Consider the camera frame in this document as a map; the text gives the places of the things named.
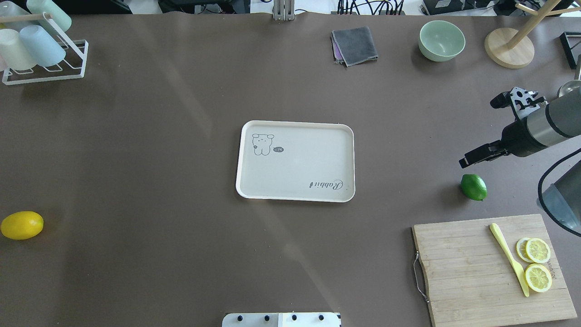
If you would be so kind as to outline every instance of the mint green bowl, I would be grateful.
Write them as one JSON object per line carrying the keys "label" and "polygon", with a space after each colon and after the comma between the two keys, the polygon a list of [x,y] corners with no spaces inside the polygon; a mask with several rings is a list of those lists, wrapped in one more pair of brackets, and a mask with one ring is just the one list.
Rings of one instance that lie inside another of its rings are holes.
{"label": "mint green bowl", "polygon": [[448,61],[466,45],[462,31],[444,20],[427,22],[419,31],[419,50],[432,61]]}

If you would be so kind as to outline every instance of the knife handle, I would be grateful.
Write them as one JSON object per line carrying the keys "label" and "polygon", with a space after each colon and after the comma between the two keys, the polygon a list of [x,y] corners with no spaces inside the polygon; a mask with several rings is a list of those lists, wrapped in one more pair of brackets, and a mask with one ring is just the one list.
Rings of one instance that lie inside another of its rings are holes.
{"label": "knife handle", "polygon": [[508,248],[507,241],[504,238],[504,235],[503,235],[502,231],[500,230],[500,227],[497,225],[497,223],[493,222],[492,224],[490,224],[490,230],[492,231],[492,235],[494,235],[494,238],[498,241],[498,243],[500,244],[500,247],[503,249],[504,254],[506,254],[508,259],[510,261],[514,260],[514,258],[512,257],[512,253],[510,252],[510,250]]}

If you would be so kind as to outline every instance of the knife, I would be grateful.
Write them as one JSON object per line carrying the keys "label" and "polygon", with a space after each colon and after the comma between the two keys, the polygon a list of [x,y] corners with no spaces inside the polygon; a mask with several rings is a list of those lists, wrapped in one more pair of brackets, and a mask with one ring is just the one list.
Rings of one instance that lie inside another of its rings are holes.
{"label": "knife", "polygon": [[500,230],[500,227],[496,223],[492,223],[490,225],[490,230],[492,231],[492,235],[500,244],[500,247],[503,249],[504,254],[506,254],[508,260],[512,268],[514,269],[514,273],[517,275],[518,282],[521,284],[522,292],[525,294],[526,297],[529,297],[529,285],[527,285],[525,280],[525,270],[522,269],[522,265],[514,260],[512,253],[508,249],[507,241],[504,239],[504,235]]}

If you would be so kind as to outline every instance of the wooden cutting board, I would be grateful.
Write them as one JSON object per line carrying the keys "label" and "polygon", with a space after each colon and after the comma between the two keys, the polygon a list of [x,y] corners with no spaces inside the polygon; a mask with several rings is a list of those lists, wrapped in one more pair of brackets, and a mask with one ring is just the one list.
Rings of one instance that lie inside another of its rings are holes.
{"label": "wooden cutting board", "polygon": [[[490,231],[497,223],[512,254],[522,237],[538,237],[551,247],[553,285],[545,293],[522,293],[517,276]],[[415,225],[433,327],[506,326],[576,318],[557,254],[541,215]]]}

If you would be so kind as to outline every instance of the metal ladle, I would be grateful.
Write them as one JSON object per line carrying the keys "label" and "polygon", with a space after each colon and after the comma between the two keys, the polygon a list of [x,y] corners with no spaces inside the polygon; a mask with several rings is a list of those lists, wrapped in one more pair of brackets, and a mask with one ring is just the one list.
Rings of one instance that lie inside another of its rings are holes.
{"label": "metal ladle", "polygon": [[578,89],[581,87],[581,55],[577,58],[577,70],[575,71],[575,79],[568,81],[559,88],[559,97]]}

